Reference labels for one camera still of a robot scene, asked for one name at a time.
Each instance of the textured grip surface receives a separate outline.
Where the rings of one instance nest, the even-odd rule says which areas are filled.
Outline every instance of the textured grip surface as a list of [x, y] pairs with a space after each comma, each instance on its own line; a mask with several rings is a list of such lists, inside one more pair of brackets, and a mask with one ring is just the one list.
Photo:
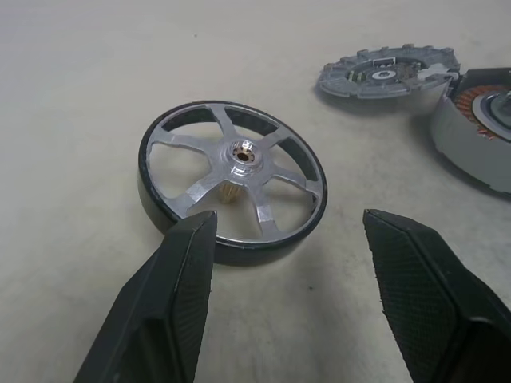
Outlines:
[[456, 328], [456, 311], [409, 236], [368, 215], [374, 268], [390, 328], [415, 383], [429, 383]]
[[192, 383], [208, 313], [216, 214], [168, 231], [121, 289], [75, 383]]

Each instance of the brass gear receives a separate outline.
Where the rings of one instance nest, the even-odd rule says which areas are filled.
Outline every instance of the brass gear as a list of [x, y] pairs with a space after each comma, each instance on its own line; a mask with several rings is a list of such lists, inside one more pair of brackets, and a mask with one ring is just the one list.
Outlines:
[[454, 104], [456, 108], [465, 116], [470, 122], [477, 125], [477, 134], [492, 140], [496, 135], [489, 131], [473, 114], [472, 103], [477, 96], [489, 92], [500, 92], [503, 90], [510, 90], [509, 86], [504, 85], [480, 85], [474, 88], [467, 89], [456, 96]]
[[242, 192], [242, 188], [226, 182], [220, 186], [220, 202], [221, 203], [233, 203], [238, 199]]

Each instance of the white table surface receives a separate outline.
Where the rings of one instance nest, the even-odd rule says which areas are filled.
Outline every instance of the white table surface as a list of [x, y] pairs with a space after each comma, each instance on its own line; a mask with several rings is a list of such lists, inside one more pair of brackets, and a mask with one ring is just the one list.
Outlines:
[[427, 140], [440, 89], [338, 103], [324, 64], [360, 49], [455, 48], [511, 64], [509, 0], [4, 0], [0, 12], [0, 381], [72, 381], [119, 289], [162, 235], [138, 144], [187, 101], [238, 101], [295, 129], [329, 203], [293, 254], [217, 266], [196, 382], [410, 382], [382, 314], [362, 212], [437, 229], [511, 305], [511, 205]]

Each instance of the black rubber tire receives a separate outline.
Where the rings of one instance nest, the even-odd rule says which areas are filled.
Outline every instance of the black rubber tire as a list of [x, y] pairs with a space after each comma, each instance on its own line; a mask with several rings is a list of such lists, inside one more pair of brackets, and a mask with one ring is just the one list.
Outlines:
[[[252, 107], [248, 107], [246, 105], [237, 104], [233, 102], [226, 101], [194, 101], [185, 105], [180, 105], [171, 109], [157, 119], [151, 124], [149, 129], [144, 134], [142, 138], [141, 145], [138, 152], [138, 192], [141, 198], [142, 206], [145, 209], [145, 212], [154, 223], [154, 225], [162, 232], [165, 233], [167, 230], [172, 227], [180, 218], [174, 213], [170, 207], [168, 207], [164, 201], [161, 199], [160, 195], [156, 191], [153, 183], [149, 178], [149, 170], [146, 164], [146, 154], [147, 154], [147, 144], [149, 142], [149, 137], [153, 132], [154, 128], [169, 114], [176, 112], [179, 109], [186, 108], [192, 105], [197, 104], [229, 104], [235, 106], [241, 106], [245, 108], [250, 108], [258, 113], [265, 114], [269, 116], [271, 119], [276, 120], [280, 124], [286, 126], [282, 121], [276, 119], [275, 117], [259, 111], [258, 109], [254, 109]], [[213, 122], [211, 120], [202, 120], [201, 122]], [[323, 183], [323, 198], [321, 205], [319, 206], [318, 212], [315, 218], [305, 227], [302, 228], [301, 231], [294, 234], [292, 237], [282, 239], [279, 241], [275, 241], [273, 243], [236, 243], [228, 239], [223, 239], [216, 237], [216, 250], [215, 250], [215, 262], [222, 263], [231, 266], [250, 266], [257, 265], [261, 263], [267, 263], [277, 258], [280, 258], [289, 252], [291, 252], [294, 248], [296, 248], [299, 243], [306, 238], [318, 225], [319, 221], [323, 217], [323, 213], [327, 206], [327, 178], [325, 176], [325, 172], [319, 162], [318, 158], [309, 147], [309, 145], [291, 128], [289, 128], [297, 138], [299, 138], [302, 144], [309, 150], [312, 154], [314, 161], [316, 162], [319, 170], [319, 174], [317, 175], [319, 180]], [[284, 151], [287, 152], [286, 148], [283, 145], [279, 145]]]

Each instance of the gray plastic component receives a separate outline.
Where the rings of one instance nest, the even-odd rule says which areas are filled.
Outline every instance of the gray plastic component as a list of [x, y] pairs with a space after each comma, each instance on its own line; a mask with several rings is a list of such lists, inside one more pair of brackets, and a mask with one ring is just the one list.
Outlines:
[[461, 170], [496, 192], [511, 193], [511, 143], [499, 136], [479, 134], [453, 103], [457, 93], [479, 85], [511, 85], [511, 68], [469, 70], [456, 89], [446, 88], [431, 124], [436, 149]]
[[457, 78], [460, 65], [451, 48], [383, 47], [325, 65], [319, 88], [339, 97], [390, 98], [430, 89]]
[[494, 116], [494, 111], [491, 109], [492, 105], [502, 94], [507, 92], [488, 92], [477, 96], [472, 103], [472, 110], [474, 116], [492, 133], [500, 138], [511, 141], [511, 129], [503, 124], [503, 121], [498, 120]]
[[511, 91], [499, 94], [491, 102], [491, 113], [506, 128], [511, 128]]

